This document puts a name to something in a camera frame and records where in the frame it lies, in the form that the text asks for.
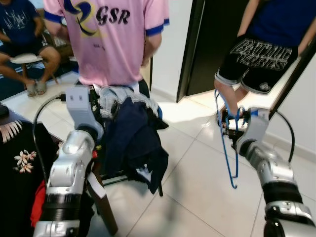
black shorts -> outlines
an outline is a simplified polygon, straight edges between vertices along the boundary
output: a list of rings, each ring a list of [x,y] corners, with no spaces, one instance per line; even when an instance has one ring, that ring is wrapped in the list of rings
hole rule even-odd
[[[4,53],[14,58],[20,54],[32,53],[39,55],[49,45],[43,38],[37,38],[32,43],[26,45],[16,45],[13,43],[3,42],[3,45],[0,46],[0,53]]]
[[[254,93],[267,94],[298,57],[298,47],[283,47],[240,36],[215,74],[223,84],[241,85]]]

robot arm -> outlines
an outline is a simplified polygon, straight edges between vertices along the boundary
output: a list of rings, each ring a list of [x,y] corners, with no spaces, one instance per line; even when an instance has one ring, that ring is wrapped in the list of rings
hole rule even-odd
[[[316,227],[303,204],[291,164],[262,143],[269,111],[251,108],[248,127],[235,148],[257,170],[266,201],[264,237],[315,237]]]
[[[90,108],[88,88],[68,89],[66,103],[76,130],[68,136],[51,168],[43,212],[34,237],[78,236],[80,199],[87,168],[95,140],[103,136],[102,126],[94,119]]]

white wall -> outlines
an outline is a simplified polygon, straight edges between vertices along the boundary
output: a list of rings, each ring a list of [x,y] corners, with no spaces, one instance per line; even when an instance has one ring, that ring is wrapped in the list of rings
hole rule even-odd
[[[296,145],[316,155],[316,54],[280,106],[279,111],[291,123]],[[267,132],[291,142],[287,125],[277,115],[270,122]]]
[[[170,25],[162,33],[162,45],[154,56],[152,90],[176,99],[192,0],[169,0]]]
[[[30,0],[36,8],[44,8],[43,0]]]

pink t-shirt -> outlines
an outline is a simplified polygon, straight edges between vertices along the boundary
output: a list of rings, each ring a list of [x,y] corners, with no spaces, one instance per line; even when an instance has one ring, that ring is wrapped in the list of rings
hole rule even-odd
[[[167,0],[44,0],[45,18],[67,21],[83,84],[140,81],[145,36],[169,24]]]

foot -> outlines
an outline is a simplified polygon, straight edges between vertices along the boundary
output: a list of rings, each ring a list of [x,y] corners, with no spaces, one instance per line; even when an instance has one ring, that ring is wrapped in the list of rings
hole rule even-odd
[[[35,85],[35,81],[31,80],[31,79],[27,79],[24,81],[24,84],[27,88],[28,91],[28,97],[34,97],[36,96],[36,85]]]
[[[226,119],[228,119],[228,121],[229,120],[235,120],[235,118],[236,118],[236,116],[232,116],[232,115],[230,115],[229,113],[228,113],[228,110],[227,109],[223,109],[223,110],[221,110],[221,118],[222,118],[222,126],[223,126],[223,128],[226,128],[227,127],[227,124],[226,124]],[[239,119],[240,118],[242,118],[242,111],[240,111],[240,113],[239,113]],[[217,124],[219,125],[220,123],[219,123],[219,115],[218,115],[218,113],[217,113],[217,115],[216,115],[216,120],[217,120]]]
[[[38,95],[44,95],[47,91],[47,86],[46,86],[46,82],[44,82],[43,80],[40,80],[37,83],[37,93]]]

